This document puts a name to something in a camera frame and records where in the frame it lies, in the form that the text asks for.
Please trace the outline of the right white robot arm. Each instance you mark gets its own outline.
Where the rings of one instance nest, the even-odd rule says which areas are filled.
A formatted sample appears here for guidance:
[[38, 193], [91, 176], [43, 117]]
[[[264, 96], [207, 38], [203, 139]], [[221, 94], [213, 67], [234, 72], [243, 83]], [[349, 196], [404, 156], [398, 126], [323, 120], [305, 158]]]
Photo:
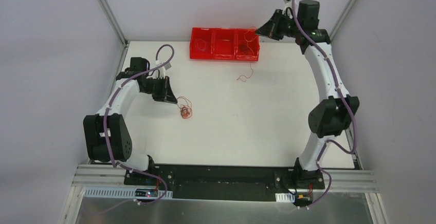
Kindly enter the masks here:
[[336, 141], [344, 130], [354, 124], [360, 101], [350, 95], [337, 72], [329, 34], [318, 27], [319, 8], [318, 1], [302, 0], [296, 7], [289, 0], [284, 9], [277, 9], [255, 31], [256, 35], [276, 41], [284, 37], [294, 38], [317, 84], [319, 104], [308, 115], [311, 134], [303, 153], [296, 159], [292, 173], [292, 182], [299, 188], [321, 179], [320, 162], [331, 144], [349, 155], [356, 150], [356, 146], [346, 149]]

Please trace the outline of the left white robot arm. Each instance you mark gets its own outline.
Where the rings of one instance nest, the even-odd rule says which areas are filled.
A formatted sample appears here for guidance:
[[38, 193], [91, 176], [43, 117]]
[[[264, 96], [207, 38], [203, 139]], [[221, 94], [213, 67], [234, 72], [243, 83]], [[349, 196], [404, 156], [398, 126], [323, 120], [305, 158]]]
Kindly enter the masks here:
[[133, 149], [133, 140], [125, 117], [139, 93], [150, 94], [156, 102], [177, 104], [170, 86], [170, 78], [163, 69], [151, 70], [150, 62], [132, 57], [130, 65], [116, 77], [114, 98], [94, 115], [83, 119], [88, 157], [100, 162], [119, 162], [138, 170], [137, 178], [144, 185], [156, 181], [157, 172], [149, 166], [151, 158]]

